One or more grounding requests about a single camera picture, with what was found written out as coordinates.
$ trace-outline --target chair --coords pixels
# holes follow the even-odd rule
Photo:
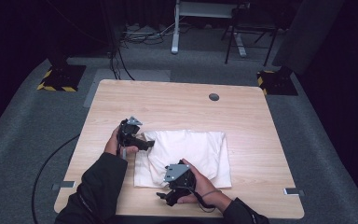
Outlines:
[[[237,7],[232,10],[232,18],[222,36],[223,40],[227,32],[230,32],[225,63],[228,62],[228,56],[232,47],[254,48],[233,44],[232,39],[235,38],[236,34],[256,34],[258,38],[255,40],[255,43],[257,43],[266,33],[271,33],[268,53],[263,63],[266,66],[278,30],[281,28],[287,29],[290,25],[286,22],[290,21],[288,16],[286,16],[290,3],[290,0],[239,1]]]

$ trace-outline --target black jacket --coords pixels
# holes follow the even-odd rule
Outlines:
[[[69,196],[68,204],[57,215],[55,223],[95,224],[108,223],[117,208],[127,162],[104,153],[82,176],[77,193]],[[258,215],[240,199],[235,199],[223,214],[225,223],[268,224],[266,217]]]

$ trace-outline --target white towel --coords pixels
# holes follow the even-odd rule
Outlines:
[[[191,162],[215,187],[231,187],[227,141],[221,132],[155,131],[144,132],[147,141],[155,145],[136,154],[134,186],[161,188],[165,167],[181,159]]]

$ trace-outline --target white cloth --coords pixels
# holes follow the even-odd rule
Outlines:
[[[155,145],[139,151],[135,158],[134,186],[161,188],[166,166],[186,159],[217,188],[231,187],[226,135],[221,132],[190,130],[144,132]]]

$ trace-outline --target desk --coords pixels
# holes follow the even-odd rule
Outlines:
[[[220,3],[198,3],[198,2],[181,2],[176,0],[175,7],[175,29],[173,31],[172,39],[172,54],[177,54],[179,51],[179,17],[180,16],[194,16],[194,17],[212,17],[231,19],[231,10],[237,7],[233,4]],[[241,57],[246,56],[245,48],[242,47],[241,34],[237,34],[235,41],[237,42],[238,51]]]
[[[220,99],[211,101],[211,93]],[[257,87],[103,80],[64,180],[75,181],[77,186],[81,175],[103,153],[111,132],[130,116],[144,124],[139,133],[182,129],[226,133],[233,187],[223,192],[230,198],[241,198],[267,217],[303,217],[299,197],[283,194],[284,188],[296,186],[264,93]],[[217,209],[205,213],[197,204],[170,207],[156,196],[161,189],[135,188],[134,159],[135,155],[128,157],[118,215],[221,217]],[[65,207],[74,192],[76,187],[60,190],[56,212]]]

